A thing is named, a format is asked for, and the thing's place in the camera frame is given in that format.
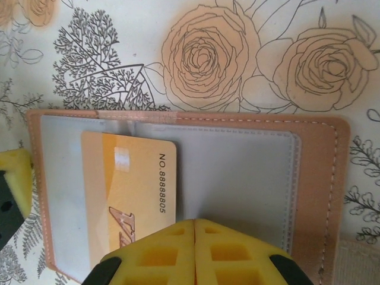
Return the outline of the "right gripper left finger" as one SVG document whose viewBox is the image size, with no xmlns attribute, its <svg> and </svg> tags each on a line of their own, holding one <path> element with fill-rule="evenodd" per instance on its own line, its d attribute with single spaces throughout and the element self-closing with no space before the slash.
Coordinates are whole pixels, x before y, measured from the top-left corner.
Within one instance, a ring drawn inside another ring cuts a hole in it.
<svg viewBox="0 0 380 285">
<path fill-rule="evenodd" d="M 88 283 L 194 284 L 194 221 L 175 223 L 105 255 Z"/>
</svg>

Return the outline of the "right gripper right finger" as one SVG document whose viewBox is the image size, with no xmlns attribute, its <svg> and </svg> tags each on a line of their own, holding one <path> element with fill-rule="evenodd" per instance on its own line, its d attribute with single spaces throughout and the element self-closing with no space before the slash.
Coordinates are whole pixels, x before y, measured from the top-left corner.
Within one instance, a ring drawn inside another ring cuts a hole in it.
<svg viewBox="0 0 380 285">
<path fill-rule="evenodd" d="M 282 249 L 205 219 L 194 220 L 197 284 L 301 284 Z"/>
</svg>

